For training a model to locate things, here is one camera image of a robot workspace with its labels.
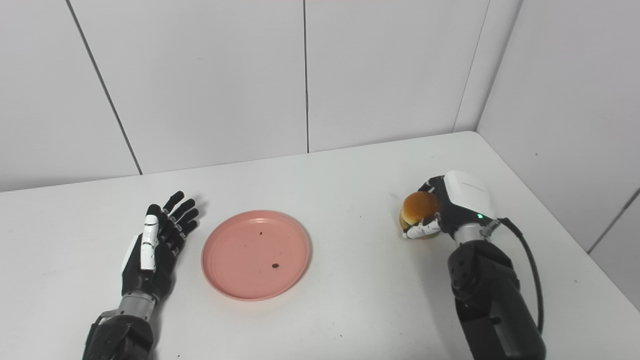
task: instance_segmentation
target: hamburger bun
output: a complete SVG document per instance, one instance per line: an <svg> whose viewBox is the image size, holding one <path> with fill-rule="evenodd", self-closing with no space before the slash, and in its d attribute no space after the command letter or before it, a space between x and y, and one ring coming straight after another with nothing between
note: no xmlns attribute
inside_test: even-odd
<svg viewBox="0 0 640 360"><path fill-rule="evenodd" d="M403 230L418 224L422 219L435 215L438 211L436 195L428 192L415 192L406 197L400 211L400 226Z"/></svg>

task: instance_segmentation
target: table surface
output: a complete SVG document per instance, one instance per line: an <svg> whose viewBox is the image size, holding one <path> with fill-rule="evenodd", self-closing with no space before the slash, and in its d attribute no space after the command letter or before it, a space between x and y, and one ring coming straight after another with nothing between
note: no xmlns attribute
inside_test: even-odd
<svg viewBox="0 0 640 360"><path fill-rule="evenodd" d="M497 213L524 232L547 359L637 358L640 313L475 133L0 193L0 354L80 359L90 324L120 301L122 258L148 204L180 189L203 215L157 308L155 359L471 359L447 274L453 241L403 240L397 224L404 197L451 169L486 182ZM240 302L207 284L200 252L220 222L251 209L299 221L312 255L289 291ZM503 228L493 240L535 316L518 240Z"/></svg>

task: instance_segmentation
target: black robotic finger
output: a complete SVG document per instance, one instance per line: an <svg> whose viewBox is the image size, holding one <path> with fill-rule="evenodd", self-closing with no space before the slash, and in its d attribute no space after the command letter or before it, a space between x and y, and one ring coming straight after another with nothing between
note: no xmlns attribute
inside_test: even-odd
<svg viewBox="0 0 640 360"><path fill-rule="evenodd" d="M169 239L167 239L167 245L171 248L174 255L178 255L184 248L184 243L187 240L187 235L194 231L198 227L196 220L191 220L182 227L182 231L175 229Z"/></svg>
<svg viewBox="0 0 640 360"><path fill-rule="evenodd" d="M151 204L147 209L147 215L158 216L161 212L162 212L162 209L160 209L160 205L158 204Z"/></svg>
<svg viewBox="0 0 640 360"><path fill-rule="evenodd" d="M433 190L433 186L429 183L424 183L419 189L419 192L431 192Z"/></svg>
<svg viewBox="0 0 640 360"><path fill-rule="evenodd" d="M162 229L166 225L167 220L169 220L169 216L167 216L164 210L160 211L160 213L158 213L158 215L156 216L158 217L158 236L159 236L160 233L162 232Z"/></svg>
<svg viewBox="0 0 640 360"><path fill-rule="evenodd" d="M178 208L169 215L169 218L174 222L178 222L178 220L180 220L180 218L194 206L196 206L196 200L189 199L180 204L180 206L178 206Z"/></svg>
<svg viewBox="0 0 640 360"><path fill-rule="evenodd" d="M158 231L158 240L160 242L166 242L167 239L171 236L173 230L175 230L175 222L173 222L170 218L164 222L164 225Z"/></svg>
<svg viewBox="0 0 640 360"><path fill-rule="evenodd" d="M187 211L182 218L180 218L180 220L177 222L178 225L178 230L182 230L182 228L190 221L192 221L193 219L195 219L198 214L200 214L200 212L198 211L198 209L193 208L189 211Z"/></svg>
<svg viewBox="0 0 640 360"><path fill-rule="evenodd" d="M166 214L169 214L171 210L173 210L173 207L176 206L176 204L178 204L182 199L184 199L184 193L182 191L178 191L177 193L174 193L169 198L169 201L167 201L166 204L164 205L163 211Z"/></svg>

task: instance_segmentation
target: humanoid robotic hand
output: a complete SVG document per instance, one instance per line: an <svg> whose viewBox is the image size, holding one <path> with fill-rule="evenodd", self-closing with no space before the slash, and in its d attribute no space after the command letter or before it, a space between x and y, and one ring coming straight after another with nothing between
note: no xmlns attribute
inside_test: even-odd
<svg viewBox="0 0 640 360"><path fill-rule="evenodd" d="M177 256L187 235L198 227L195 200L177 192L160 208L147 209L144 231L134 238L122 270L122 300L92 324L83 360L145 360L153 345L149 319L167 297Z"/></svg>

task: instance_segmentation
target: pink plate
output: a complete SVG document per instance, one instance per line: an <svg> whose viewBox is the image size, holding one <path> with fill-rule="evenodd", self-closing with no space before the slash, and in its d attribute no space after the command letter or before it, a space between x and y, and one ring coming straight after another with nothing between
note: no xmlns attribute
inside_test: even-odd
<svg viewBox="0 0 640 360"><path fill-rule="evenodd" d="M291 217L255 210L226 219L202 249L209 284L237 300L264 300L289 289L307 267L307 235Z"/></svg>

